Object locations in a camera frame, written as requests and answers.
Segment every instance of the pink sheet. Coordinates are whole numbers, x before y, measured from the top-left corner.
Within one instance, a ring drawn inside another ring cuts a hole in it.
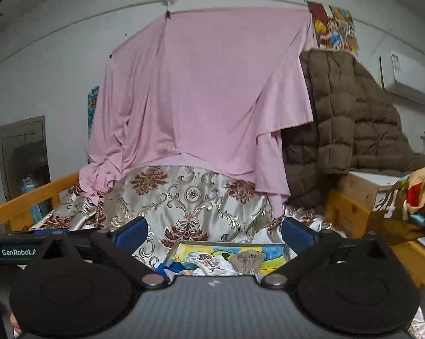
[[[266,7],[157,18],[108,62],[82,189],[97,202],[135,167],[190,165],[254,182],[281,215],[279,130],[313,120],[299,62],[310,22],[308,11]]]

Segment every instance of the air conditioner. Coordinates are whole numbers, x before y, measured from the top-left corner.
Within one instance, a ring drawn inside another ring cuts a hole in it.
[[[380,56],[382,84],[386,91],[425,105],[425,67],[397,52]]]

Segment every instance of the colorful poster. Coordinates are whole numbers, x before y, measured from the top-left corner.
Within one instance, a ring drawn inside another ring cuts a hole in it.
[[[307,1],[307,4],[315,25],[318,47],[350,52],[357,57],[359,44],[350,12],[321,3]]]
[[[93,124],[93,117],[95,115],[95,110],[96,110],[96,100],[98,99],[98,93],[99,93],[99,87],[96,87],[94,89],[92,89],[89,92],[89,102],[88,102],[88,124],[89,124],[89,138],[90,138],[90,131],[92,129],[92,124]],[[90,157],[88,157],[87,159],[87,163],[90,164],[91,163],[91,159]]]

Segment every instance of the curtain rod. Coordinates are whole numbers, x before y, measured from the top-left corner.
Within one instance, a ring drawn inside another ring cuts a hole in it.
[[[298,2],[298,1],[290,1],[290,0],[267,0],[267,1],[274,1],[274,2],[279,2],[279,3],[288,3],[288,4],[291,4],[291,5],[299,5],[299,6],[308,7],[306,2],[302,2],[302,3],[300,3],[300,2]],[[94,14],[94,15],[87,16],[87,17],[85,17],[85,18],[82,18],[82,19],[79,19],[79,20],[73,21],[72,23],[69,23],[69,24],[67,24],[67,25],[65,25],[65,26],[62,26],[62,27],[60,27],[60,28],[57,28],[57,29],[55,29],[55,30],[53,30],[53,31],[51,31],[51,32],[49,32],[49,33],[47,33],[47,34],[44,34],[43,36],[41,36],[41,37],[39,37],[39,38],[37,38],[37,39],[34,39],[33,41],[31,41],[31,42],[30,42],[30,43],[28,43],[27,45],[25,45],[25,46],[23,46],[23,47],[21,47],[21,48],[17,49],[15,52],[13,52],[12,54],[8,55],[8,56],[7,56],[7,57],[5,57],[3,60],[1,60],[1,61],[0,61],[0,64],[4,63],[6,60],[8,60],[9,58],[13,57],[13,56],[14,56],[14,55],[16,55],[17,53],[21,52],[23,49],[25,49],[25,48],[29,47],[30,45],[34,44],[35,42],[38,42],[39,40],[42,40],[43,38],[46,38],[46,37],[50,36],[50,35],[51,35],[51,34],[53,34],[53,33],[57,33],[57,32],[59,32],[59,31],[61,31],[62,29],[69,28],[69,27],[71,27],[71,26],[73,26],[73,25],[75,25],[75,24],[78,24],[78,23],[80,23],[80,22],[86,21],[86,20],[88,20],[88,19],[97,18],[98,16],[105,15],[105,14],[109,14],[109,13],[111,13],[111,12],[120,11],[120,10],[123,10],[123,9],[128,9],[128,8],[130,8],[130,7],[137,7],[137,6],[142,6],[142,5],[150,5],[150,4],[153,4],[153,3],[164,3],[164,4],[166,4],[166,3],[167,3],[167,0],[145,0],[145,1],[138,2],[138,3],[133,3],[133,4],[129,4],[129,5],[125,5],[125,6],[117,7],[117,8],[115,8],[115,9],[110,9],[110,10],[107,10],[107,11],[104,11],[104,12],[100,12],[100,13],[98,13],[98,14]],[[382,33],[385,33],[385,34],[386,34],[386,35],[388,35],[388,36],[392,36],[393,38],[396,38],[396,39],[397,39],[397,40],[399,40],[400,42],[404,43],[405,45],[407,45],[407,46],[409,46],[409,47],[411,47],[411,48],[413,48],[413,49],[415,49],[415,51],[418,51],[418,52],[420,52],[421,54],[423,54],[423,55],[425,56],[425,52],[420,51],[417,47],[414,47],[414,46],[413,46],[412,44],[410,44],[409,42],[406,42],[405,40],[403,40],[403,39],[401,39],[401,38],[399,38],[399,37],[395,36],[394,34],[390,33],[389,31],[386,31],[386,30],[384,30],[384,29],[381,29],[381,28],[379,28],[379,27],[376,27],[375,25],[373,25],[373,24],[371,24],[371,23],[368,23],[368,22],[365,22],[365,21],[363,21],[363,20],[355,19],[354,17],[353,17],[353,20],[354,20],[354,21],[358,21],[359,23],[361,23],[361,24],[365,24],[365,25],[367,25],[367,26],[369,26],[369,27],[372,27],[372,28],[374,28],[374,29],[377,29],[377,30],[381,31]]]

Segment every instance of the tray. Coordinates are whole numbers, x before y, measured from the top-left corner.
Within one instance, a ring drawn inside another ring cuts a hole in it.
[[[266,253],[266,259],[261,265],[258,275],[267,275],[290,260],[288,253],[289,247],[286,244],[177,241],[170,249],[162,265],[166,268],[173,262],[181,262],[183,257],[190,251],[210,253],[213,256],[221,255],[223,252],[226,252],[231,257],[241,251],[249,249]]]

